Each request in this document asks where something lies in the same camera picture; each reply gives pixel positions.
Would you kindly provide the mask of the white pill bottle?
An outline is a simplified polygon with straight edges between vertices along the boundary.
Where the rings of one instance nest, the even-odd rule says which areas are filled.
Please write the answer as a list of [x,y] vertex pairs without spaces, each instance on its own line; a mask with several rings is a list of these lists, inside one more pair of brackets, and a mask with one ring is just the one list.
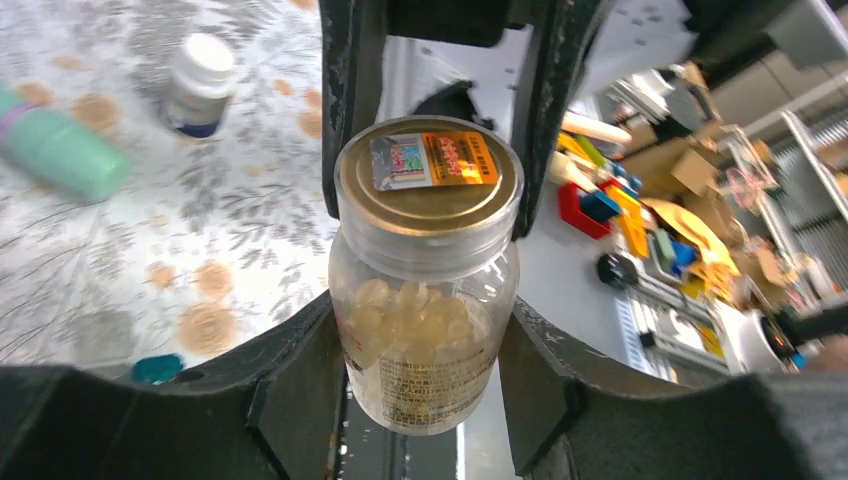
[[192,138],[212,136],[222,123],[236,85],[237,62],[215,35],[188,35],[175,51],[161,103],[166,124]]

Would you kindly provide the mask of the dark blue block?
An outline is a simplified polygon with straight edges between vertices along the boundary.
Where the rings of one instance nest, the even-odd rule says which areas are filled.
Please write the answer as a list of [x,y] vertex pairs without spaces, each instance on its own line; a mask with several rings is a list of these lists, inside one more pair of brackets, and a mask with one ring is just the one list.
[[599,224],[605,224],[622,213],[620,205],[602,190],[594,190],[580,197],[583,214]]

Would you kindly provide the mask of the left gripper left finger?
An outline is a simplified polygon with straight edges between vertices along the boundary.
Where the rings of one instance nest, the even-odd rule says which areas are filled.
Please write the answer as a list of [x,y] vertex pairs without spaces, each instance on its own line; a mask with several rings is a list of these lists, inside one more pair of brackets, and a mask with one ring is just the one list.
[[5,479],[321,479],[344,369],[323,293],[164,384],[70,366],[1,371]]

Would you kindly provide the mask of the mint green tube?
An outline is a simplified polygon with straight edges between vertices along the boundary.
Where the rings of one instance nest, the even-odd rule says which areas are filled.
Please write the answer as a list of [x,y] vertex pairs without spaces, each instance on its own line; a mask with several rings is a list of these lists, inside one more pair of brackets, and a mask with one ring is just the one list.
[[126,156],[92,130],[5,87],[1,89],[1,154],[84,203],[114,195],[130,169]]

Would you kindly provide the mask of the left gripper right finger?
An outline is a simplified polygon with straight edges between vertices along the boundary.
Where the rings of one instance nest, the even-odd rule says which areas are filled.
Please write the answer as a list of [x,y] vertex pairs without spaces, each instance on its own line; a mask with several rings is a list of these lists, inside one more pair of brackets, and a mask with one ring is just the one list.
[[690,388],[608,358],[515,304],[499,353],[526,479],[843,479],[847,378],[753,374]]

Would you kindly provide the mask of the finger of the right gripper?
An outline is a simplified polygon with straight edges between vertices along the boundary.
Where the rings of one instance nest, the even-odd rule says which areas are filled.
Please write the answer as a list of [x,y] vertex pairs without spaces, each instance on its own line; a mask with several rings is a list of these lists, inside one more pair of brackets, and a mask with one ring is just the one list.
[[589,49],[613,6],[607,0],[530,3],[532,33],[513,103],[511,146],[521,160],[524,189],[512,238],[526,237],[566,109],[585,74]]
[[387,3],[325,0],[322,33],[322,190],[329,216],[339,217],[335,165],[345,144],[372,126],[383,87]]

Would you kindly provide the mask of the floral table mat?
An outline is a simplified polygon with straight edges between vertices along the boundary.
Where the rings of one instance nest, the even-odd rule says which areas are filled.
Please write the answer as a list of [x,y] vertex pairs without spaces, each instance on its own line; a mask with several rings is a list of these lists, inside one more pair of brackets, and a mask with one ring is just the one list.
[[[207,139],[168,129],[168,59],[226,41],[235,95]],[[320,182],[314,1],[5,1],[1,82],[131,161],[82,205],[1,165],[1,359],[196,365],[281,324],[327,286],[336,224]]]

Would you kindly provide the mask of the teal pill organizer box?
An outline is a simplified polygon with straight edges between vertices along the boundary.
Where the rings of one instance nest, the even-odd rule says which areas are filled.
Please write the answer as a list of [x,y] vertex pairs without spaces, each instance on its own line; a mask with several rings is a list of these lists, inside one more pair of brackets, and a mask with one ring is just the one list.
[[162,384],[170,381],[184,369],[180,356],[166,354],[138,360],[131,369],[134,383]]

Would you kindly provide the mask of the red plastic tray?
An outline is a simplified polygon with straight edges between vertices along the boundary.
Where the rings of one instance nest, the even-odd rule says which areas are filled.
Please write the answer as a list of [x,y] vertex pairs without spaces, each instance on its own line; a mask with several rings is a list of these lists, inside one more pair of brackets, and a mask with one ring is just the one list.
[[594,240],[602,239],[612,233],[611,222],[598,222],[580,207],[578,193],[583,189],[576,183],[567,183],[559,187],[557,201],[560,218],[578,231]]

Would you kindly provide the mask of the black round object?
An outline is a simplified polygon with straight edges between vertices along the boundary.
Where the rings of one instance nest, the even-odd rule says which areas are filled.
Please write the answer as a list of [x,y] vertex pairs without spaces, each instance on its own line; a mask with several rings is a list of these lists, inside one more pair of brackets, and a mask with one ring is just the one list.
[[639,283],[639,271],[629,258],[617,253],[601,255],[595,264],[599,280],[613,288],[626,289]]

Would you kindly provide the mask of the amber glass pill bottle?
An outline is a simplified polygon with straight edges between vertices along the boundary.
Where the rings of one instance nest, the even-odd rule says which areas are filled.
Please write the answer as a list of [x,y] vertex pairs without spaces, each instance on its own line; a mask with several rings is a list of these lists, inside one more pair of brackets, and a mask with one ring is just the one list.
[[464,120],[374,125],[338,155],[329,291],[355,399],[378,424],[436,435],[490,378],[517,296],[515,152]]

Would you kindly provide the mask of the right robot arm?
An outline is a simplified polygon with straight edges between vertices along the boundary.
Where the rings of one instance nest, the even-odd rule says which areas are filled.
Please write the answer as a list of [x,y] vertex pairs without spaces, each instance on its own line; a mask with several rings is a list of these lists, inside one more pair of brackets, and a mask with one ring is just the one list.
[[538,211],[556,116],[581,87],[600,83],[605,60],[616,64],[619,76],[661,64],[664,42],[653,40],[649,27],[613,25],[615,9],[613,1],[321,2],[322,188],[329,215],[339,215],[336,158],[376,121],[388,37],[491,51],[507,30],[526,26],[530,40],[518,56],[510,142],[526,181],[513,236],[527,236]]

